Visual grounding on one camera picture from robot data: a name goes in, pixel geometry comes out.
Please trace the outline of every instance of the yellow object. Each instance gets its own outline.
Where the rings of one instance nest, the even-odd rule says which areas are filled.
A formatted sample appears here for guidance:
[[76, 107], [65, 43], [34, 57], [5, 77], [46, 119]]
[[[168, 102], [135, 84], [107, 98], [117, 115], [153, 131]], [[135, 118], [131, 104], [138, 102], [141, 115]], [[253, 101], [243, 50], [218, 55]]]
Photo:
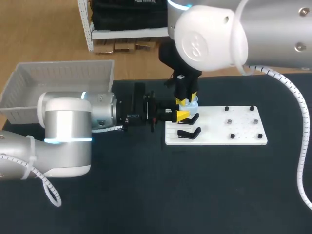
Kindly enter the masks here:
[[190, 111], [176, 111], [176, 122], [180, 122], [191, 115]]
[[181, 101], [181, 100], [175, 98], [175, 102], [177, 105], [186, 106], [186, 99]]
[[192, 94], [192, 100], [191, 100], [191, 102], [194, 101], [196, 94], [197, 94], [197, 91], [196, 91], [195, 93]]

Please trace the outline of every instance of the black table surface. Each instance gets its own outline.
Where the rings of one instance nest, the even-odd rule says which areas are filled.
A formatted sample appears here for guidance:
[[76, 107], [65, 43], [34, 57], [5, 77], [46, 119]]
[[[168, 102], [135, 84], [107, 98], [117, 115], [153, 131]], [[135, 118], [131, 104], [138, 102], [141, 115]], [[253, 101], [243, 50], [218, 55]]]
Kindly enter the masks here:
[[[312, 109], [312, 75], [288, 75]], [[163, 80], [144, 81], [172, 98]], [[117, 97], [134, 81], [114, 81]], [[51, 179], [63, 205], [54, 207], [41, 181], [0, 182], [0, 232], [32, 234], [307, 234], [312, 212], [300, 198], [296, 170], [302, 116], [292, 93], [267, 76], [203, 78], [199, 105], [255, 105], [266, 146], [167, 146], [164, 124], [94, 134], [87, 175]], [[44, 138], [38, 125], [5, 130]], [[312, 199], [312, 155], [304, 186]]]

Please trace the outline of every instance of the cable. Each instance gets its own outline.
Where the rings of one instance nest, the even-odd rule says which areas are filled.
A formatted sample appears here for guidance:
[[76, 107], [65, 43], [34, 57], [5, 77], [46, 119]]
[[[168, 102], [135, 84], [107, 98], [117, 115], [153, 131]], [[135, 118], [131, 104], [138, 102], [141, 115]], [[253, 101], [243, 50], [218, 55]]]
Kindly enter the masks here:
[[123, 126], [114, 126], [111, 128], [93, 129], [92, 133], [105, 133], [110, 131], [122, 130]]
[[[0, 159], [8, 160], [8, 161], [17, 163], [17, 164], [22, 165], [26, 168], [28, 167], [28, 164], [29, 164], [28, 162], [25, 162], [24, 160], [21, 160], [19, 158], [13, 157], [13, 156], [8, 156], [6, 154], [0, 154]], [[57, 192], [55, 187], [51, 184], [51, 182], [47, 179], [47, 177], [43, 173], [41, 173], [37, 168], [35, 168], [33, 166], [31, 167], [30, 170], [33, 173], [35, 173], [36, 176], [38, 176], [42, 180], [42, 184], [43, 184], [45, 194], [49, 198], [50, 202], [53, 205], [55, 205], [56, 207], [60, 207], [62, 205], [62, 200], [59, 196], [59, 193]], [[56, 200], [52, 197], [50, 191], [53, 193]]]
[[302, 134], [302, 143], [301, 143], [301, 150], [300, 150], [300, 157], [299, 157], [299, 164], [297, 168], [297, 186], [300, 193], [300, 196], [304, 203], [312, 210], [312, 203], [308, 199], [304, 187], [303, 187], [303, 169], [304, 164], [306, 160], [306, 154], [308, 150], [308, 144], [309, 144], [309, 138], [310, 138], [310, 115], [309, 110], [306, 104], [306, 101], [304, 100], [302, 94], [300, 91], [296, 88], [296, 86], [287, 79], [284, 75], [268, 68], [268, 67], [262, 67], [262, 66], [249, 66], [250, 68], [260, 71], [262, 73], [265, 73], [281, 83], [283, 83], [296, 97], [300, 110], [302, 113], [302, 119], [303, 119], [303, 134]]
[[236, 37], [236, 32], [238, 31], [238, 26], [240, 24], [240, 19], [242, 17], [243, 11], [245, 9], [246, 4], [249, 2], [249, 0], [242, 0], [240, 1], [235, 15], [233, 19], [232, 29], [231, 29], [231, 41], [230, 41], [230, 52], [232, 56], [232, 60], [234, 62], [235, 67], [238, 69], [238, 71], [245, 76], [252, 75], [254, 72], [253, 70], [246, 72], [243, 65], [241, 65], [241, 59], [239, 57], [240, 51], [237, 51], [237, 48], [240, 48], [239, 40]]

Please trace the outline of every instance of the plastic basket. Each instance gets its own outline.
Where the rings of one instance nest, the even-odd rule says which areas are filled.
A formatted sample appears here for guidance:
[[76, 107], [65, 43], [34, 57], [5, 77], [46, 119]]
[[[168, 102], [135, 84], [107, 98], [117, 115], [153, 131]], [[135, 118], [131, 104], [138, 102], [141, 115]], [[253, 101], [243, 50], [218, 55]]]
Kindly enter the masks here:
[[42, 93], [58, 91], [110, 92], [113, 60], [19, 63], [0, 97], [0, 112], [11, 124], [38, 123]]

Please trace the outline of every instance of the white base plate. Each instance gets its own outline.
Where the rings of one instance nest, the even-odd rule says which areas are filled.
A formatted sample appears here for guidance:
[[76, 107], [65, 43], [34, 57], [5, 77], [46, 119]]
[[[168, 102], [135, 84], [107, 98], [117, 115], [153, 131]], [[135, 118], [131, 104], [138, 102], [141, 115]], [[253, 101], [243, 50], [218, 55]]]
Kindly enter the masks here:
[[[194, 125], [166, 122], [167, 145], [266, 145], [268, 140], [260, 119], [258, 108], [250, 111], [250, 106], [225, 106], [199, 107], [199, 119]], [[194, 132], [197, 127], [201, 133], [195, 140], [179, 138], [178, 130]]]

